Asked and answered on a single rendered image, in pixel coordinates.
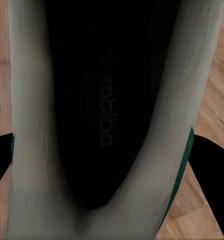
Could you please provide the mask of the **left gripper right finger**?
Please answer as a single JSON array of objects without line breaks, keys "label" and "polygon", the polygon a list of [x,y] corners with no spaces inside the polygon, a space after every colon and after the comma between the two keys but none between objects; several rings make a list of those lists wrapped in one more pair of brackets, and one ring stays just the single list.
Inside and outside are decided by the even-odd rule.
[{"label": "left gripper right finger", "polygon": [[195,134],[188,161],[224,235],[224,148]]}]

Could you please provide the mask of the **gym shoe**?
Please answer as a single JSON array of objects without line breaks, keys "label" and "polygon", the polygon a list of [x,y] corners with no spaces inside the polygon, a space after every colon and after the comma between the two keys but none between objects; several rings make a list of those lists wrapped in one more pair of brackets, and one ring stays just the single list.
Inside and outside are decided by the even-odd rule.
[{"label": "gym shoe", "polygon": [[8,0],[5,240],[155,240],[178,192],[224,0]]}]

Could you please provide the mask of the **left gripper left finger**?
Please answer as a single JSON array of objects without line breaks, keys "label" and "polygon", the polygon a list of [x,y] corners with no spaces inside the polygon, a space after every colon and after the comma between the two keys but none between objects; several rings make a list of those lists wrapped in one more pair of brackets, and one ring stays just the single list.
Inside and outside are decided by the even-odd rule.
[{"label": "left gripper left finger", "polygon": [[12,163],[11,145],[13,133],[0,136],[0,180]]}]

